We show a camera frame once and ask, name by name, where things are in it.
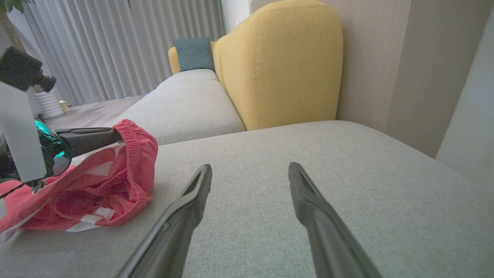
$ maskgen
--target white robot part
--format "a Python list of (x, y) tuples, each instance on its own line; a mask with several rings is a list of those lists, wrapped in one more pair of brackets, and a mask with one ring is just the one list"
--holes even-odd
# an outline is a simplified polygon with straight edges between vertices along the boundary
[(0, 82), (0, 127), (21, 178), (43, 179), (46, 166), (27, 93)]

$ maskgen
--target gray sofa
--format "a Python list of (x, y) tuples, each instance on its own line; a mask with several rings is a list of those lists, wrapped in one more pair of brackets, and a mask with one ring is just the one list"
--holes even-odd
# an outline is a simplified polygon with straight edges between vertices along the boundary
[(158, 145), (245, 131), (228, 94), (214, 71), (177, 73), (120, 115), (130, 119)]
[(299, 162), (384, 277), (493, 277), (494, 191), (373, 129), (324, 121), (160, 146), (154, 200), (127, 224), (22, 231), (0, 277), (114, 277), (195, 170), (212, 166), (184, 277), (314, 277), (288, 164)]

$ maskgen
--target pink garment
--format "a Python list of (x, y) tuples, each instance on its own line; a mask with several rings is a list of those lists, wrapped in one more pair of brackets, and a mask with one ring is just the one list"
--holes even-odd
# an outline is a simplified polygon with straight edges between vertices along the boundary
[[(4, 198), (7, 214), (0, 220), (0, 237), (17, 228), (80, 232), (127, 222), (152, 199), (156, 139), (133, 121), (113, 126), (125, 145), (90, 155), (64, 174), (47, 178), (47, 186), (32, 194), (23, 186)], [(3, 194), (20, 182), (0, 185)]]

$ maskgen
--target white vase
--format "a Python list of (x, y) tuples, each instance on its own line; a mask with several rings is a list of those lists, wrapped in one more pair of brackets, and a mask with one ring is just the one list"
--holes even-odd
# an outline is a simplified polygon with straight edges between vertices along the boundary
[(35, 96), (41, 106), (44, 119), (51, 119), (64, 114), (55, 90), (49, 93), (36, 93)]

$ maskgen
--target sofa cushion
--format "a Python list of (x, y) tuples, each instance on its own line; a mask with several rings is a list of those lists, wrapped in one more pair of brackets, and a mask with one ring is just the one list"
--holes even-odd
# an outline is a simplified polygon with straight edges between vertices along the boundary
[(159, 145), (245, 131), (227, 93), (209, 69), (171, 76), (115, 123), (125, 118), (152, 134)]
[[(211, 42), (210, 43), (210, 46), (211, 46), (211, 52), (214, 51), (214, 45), (216, 44), (216, 42)], [(176, 47), (172, 47), (168, 50), (168, 60), (170, 62), (170, 68), (171, 68), (171, 72), (173, 74), (177, 74), (180, 72), (180, 64), (178, 63), (178, 54), (177, 54), (177, 48)]]
[(288, 164), (299, 162), (384, 277), (490, 277), (494, 192), (359, 124), (325, 121), (160, 146), (153, 201), (127, 224), (23, 231), (0, 277), (114, 277), (195, 170), (212, 166), (185, 278), (315, 277)]
[(214, 70), (209, 37), (174, 40), (180, 71), (193, 69)]
[(343, 64), (336, 10), (315, 0), (271, 2), (213, 50), (228, 96), (247, 130), (334, 120)]

